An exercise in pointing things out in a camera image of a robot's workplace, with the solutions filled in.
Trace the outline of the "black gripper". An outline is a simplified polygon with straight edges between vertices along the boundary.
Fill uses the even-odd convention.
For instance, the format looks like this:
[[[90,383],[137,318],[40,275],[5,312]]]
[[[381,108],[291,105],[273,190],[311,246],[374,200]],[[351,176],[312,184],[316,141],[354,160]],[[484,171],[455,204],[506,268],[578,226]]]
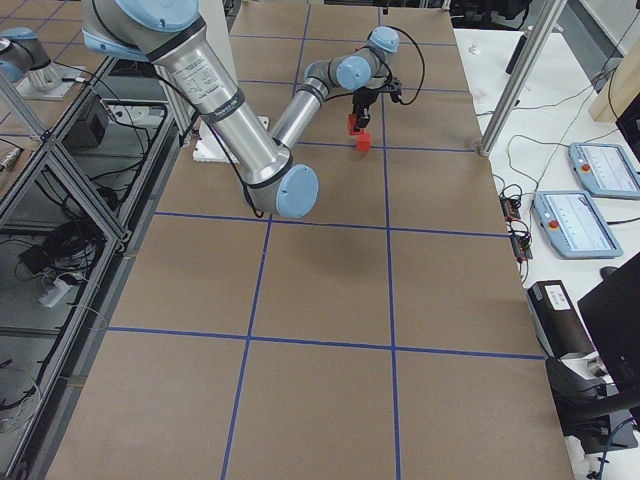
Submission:
[[[360,131],[361,127],[366,128],[370,122],[370,107],[377,101],[378,89],[362,87],[352,95],[353,131]]]

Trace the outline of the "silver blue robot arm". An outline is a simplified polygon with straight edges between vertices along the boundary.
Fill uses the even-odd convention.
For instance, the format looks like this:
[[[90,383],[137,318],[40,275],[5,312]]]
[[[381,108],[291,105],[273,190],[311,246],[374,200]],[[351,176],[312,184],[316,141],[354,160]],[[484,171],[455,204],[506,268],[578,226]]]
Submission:
[[[1,32],[1,73],[10,83],[50,64],[50,56],[32,29],[14,27]]]
[[[249,206],[285,218],[308,214],[319,192],[315,171],[295,163],[292,147],[333,89],[382,86],[399,46],[397,30],[379,26],[355,53],[312,63],[280,119],[266,129],[207,41],[198,2],[85,1],[82,8],[86,46],[166,68],[177,91],[239,164]]]

